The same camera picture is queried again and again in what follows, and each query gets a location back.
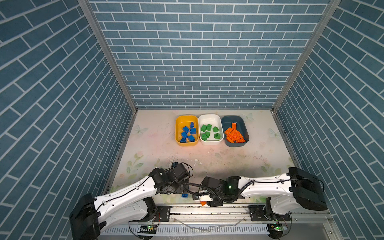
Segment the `orange lego horizontal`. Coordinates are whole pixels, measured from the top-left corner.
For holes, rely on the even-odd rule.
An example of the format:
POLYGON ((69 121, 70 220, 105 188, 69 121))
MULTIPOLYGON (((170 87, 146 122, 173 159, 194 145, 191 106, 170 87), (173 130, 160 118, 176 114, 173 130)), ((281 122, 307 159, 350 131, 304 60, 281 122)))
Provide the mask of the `orange lego horizontal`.
POLYGON ((246 140, 244 139, 244 138, 241 138, 241 139, 239 139, 239 140, 236 140, 236 143, 245 143, 246 142, 246 140))

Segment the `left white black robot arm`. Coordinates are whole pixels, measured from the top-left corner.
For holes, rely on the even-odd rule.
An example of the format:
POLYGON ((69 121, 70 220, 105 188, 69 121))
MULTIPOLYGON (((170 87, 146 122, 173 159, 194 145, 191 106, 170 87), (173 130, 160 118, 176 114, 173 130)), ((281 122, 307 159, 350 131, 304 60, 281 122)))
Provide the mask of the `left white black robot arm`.
POLYGON ((72 238, 96 240, 101 232, 116 225, 152 220, 158 212, 153 197, 182 194, 182 184, 193 174, 189 164, 175 163, 168 169, 155 168, 147 177, 119 191, 82 196, 70 213, 72 238))

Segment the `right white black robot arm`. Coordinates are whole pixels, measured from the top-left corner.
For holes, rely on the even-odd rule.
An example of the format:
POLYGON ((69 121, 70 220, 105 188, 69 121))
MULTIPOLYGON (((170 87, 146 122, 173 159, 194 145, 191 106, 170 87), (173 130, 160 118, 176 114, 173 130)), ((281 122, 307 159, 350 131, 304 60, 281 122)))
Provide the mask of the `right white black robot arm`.
POLYGON ((187 193, 206 201, 210 207, 233 204, 238 199, 264 196, 264 215, 271 220, 304 208, 311 211, 328 209, 324 183, 316 176, 296 167, 272 177, 233 176, 226 180, 205 177, 201 184, 183 183, 187 193))

